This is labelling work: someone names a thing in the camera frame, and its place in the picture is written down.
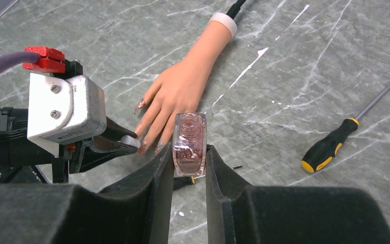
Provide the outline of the white nail polish cap brush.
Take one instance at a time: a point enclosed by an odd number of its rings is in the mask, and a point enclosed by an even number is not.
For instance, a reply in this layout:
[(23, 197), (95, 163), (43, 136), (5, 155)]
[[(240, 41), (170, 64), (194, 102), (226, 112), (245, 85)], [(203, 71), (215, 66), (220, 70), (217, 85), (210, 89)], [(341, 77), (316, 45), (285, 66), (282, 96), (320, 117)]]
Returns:
[(120, 142), (135, 147), (137, 149), (137, 152), (141, 155), (145, 154), (146, 152), (145, 144), (139, 139), (134, 138), (130, 135), (124, 135), (123, 137), (121, 137)]

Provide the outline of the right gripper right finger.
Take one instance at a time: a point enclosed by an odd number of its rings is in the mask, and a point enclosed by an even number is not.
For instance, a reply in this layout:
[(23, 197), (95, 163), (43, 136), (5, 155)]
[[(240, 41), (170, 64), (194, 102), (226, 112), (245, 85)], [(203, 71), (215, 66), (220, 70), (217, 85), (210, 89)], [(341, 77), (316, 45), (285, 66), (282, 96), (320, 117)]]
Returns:
[(209, 243), (390, 243), (379, 206), (360, 189), (254, 186), (211, 145), (206, 169)]

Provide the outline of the glitter nail polish bottle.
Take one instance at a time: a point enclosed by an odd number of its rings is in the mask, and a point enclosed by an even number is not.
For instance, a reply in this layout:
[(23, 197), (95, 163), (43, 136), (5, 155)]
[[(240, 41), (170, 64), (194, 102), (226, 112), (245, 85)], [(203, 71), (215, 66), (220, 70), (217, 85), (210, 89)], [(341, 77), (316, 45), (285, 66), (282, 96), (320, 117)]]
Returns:
[(172, 139), (173, 161), (178, 176), (204, 176), (207, 120), (203, 113), (178, 113)]

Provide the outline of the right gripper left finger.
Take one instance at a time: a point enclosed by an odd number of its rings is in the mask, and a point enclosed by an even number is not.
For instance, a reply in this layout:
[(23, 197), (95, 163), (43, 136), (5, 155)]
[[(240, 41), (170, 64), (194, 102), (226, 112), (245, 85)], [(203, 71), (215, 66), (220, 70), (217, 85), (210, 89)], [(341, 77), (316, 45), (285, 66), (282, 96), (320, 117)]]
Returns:
[(167, 243), (172, 146), (91, 192), (79, 185), (0, 184), (0, 243)]

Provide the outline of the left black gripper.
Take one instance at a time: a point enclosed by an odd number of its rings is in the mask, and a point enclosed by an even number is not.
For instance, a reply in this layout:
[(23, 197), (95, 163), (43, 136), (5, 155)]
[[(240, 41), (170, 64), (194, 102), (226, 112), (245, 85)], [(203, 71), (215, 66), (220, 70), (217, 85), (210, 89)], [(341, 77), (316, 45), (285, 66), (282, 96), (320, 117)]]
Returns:
[(120, 126), (107, 117), (107, 126), (103, 133), (95, 137), (96, 148), (122, 148), (117, 151), (98, 153), (90, 149), (91, 139), (78, 141), (68, 145), (59, 145), (58, 157), (52, 159), (52, 182), (54, 184), (66, 184), (69, 175), (83, 173), (100, 166), (114, 158), (132, 155), (137, 148), (120, 142), (121, 137), (137, 135)]

